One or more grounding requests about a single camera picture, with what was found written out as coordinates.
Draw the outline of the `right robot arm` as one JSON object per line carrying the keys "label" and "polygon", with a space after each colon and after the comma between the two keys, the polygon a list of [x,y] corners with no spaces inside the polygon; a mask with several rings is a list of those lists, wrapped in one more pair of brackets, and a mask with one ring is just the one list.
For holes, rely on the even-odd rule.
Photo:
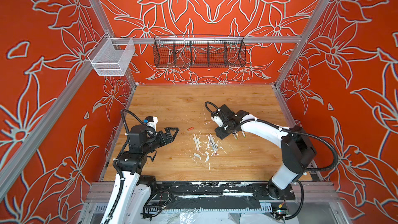
{"label": "right robot arm", "polygon": [[290,183],[297,181],[316,156],[316,150],[304,130],[295,126],[282,127],[261,120],[246,111],[237,113],[226,105],[210,111],[211,119],[217,124],[216,136],[224,139],[237,133],[251,133],[280,148],[282,165],[267,183],[267,193],[272,199],[280,199]]}

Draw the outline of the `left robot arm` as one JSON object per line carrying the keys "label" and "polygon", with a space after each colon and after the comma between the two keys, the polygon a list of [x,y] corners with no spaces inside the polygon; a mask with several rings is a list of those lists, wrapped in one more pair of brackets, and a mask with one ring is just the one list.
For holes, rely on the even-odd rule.
{"label": "left robot arm", "polygon": [[172,143],[178,128],[157,132],[150,125],[136,125],[127,131],[127,141],[113,161],[116,178],[108,206],[101,220],[103,224],[136,224],[141,219],[153,219],[172,201],[167,188],[158,188],[154,176],[142,174],[150,153]]}

